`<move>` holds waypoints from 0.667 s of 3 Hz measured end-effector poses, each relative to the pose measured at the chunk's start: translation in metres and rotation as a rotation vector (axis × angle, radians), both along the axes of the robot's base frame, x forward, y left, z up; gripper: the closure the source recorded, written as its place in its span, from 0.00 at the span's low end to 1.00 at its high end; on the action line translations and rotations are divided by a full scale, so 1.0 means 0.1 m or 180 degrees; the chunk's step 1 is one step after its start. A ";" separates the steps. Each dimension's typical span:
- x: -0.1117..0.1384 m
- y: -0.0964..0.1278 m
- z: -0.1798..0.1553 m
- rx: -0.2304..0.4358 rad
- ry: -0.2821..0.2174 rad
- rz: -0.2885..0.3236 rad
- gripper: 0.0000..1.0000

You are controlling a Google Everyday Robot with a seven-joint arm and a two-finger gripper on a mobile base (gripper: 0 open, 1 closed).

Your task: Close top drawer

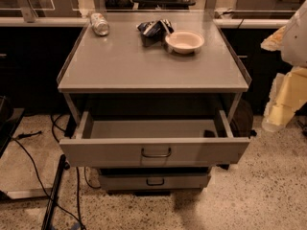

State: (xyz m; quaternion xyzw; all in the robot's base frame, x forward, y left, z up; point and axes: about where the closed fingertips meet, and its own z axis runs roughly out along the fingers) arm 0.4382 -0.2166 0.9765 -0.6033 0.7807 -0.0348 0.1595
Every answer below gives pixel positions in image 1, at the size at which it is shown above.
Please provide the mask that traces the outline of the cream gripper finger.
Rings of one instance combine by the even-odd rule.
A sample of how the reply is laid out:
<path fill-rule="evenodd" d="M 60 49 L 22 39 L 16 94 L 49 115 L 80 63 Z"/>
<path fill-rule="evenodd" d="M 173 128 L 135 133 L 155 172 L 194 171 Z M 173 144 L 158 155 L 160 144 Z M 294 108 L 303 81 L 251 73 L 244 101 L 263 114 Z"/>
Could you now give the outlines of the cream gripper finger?
<path fill-rule="evenodd" d="M 269 37 L 263 40 L 260 44 L 261 48 L 267 51 L 280 51 L 282 47 L 282 39 L 285 31 L 285 26 L 279 28 Z"/>
<path fill-rule="evenodd" d="M 284 74 L 277 73 L 274 80 L 272 81 L 272 87 L 271 87 L 270 94 L 269 94 L 269 101 L 266 104 L 265 111 L 264 111 L 264 117 L 262 120 L 262 128 L 268 132 L 277 132 L 283 128 L 283 126 L 278 126 L 274 124 L 269 119 L 269 114 L 271 113 L 272 106 L 274 105 L 274 100 L 277 96 L 277 93 L 280 89 L 280 86 L 282 84 L 284 77 L 285 77 Z"/>

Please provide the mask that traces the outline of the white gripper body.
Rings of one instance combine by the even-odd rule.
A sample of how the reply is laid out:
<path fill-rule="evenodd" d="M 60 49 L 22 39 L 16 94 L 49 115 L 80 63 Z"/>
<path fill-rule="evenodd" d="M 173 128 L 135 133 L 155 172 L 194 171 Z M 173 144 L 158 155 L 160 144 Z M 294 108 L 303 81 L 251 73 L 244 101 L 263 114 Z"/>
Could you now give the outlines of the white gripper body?
<path fill-rule="evenodd" d="M 307 68 L 294 67 L 282 81 L 269 119 L 278 126 L 286 126 L 306 103 Z"/>

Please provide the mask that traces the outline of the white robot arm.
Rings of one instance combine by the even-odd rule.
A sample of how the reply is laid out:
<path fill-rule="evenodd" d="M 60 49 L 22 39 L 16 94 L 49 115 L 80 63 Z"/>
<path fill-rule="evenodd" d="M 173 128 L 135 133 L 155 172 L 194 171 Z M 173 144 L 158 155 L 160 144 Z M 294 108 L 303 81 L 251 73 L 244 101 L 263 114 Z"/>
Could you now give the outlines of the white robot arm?
<path fill-rule="evenodd" d="M 272 82 L 262 128 L 269 132 L 283 129 L 307 103 L 307 2 L 288 23 L 267 37 L 261 48 L 279 51 L 292 65 L 287 74 L 277 74 Z"/>

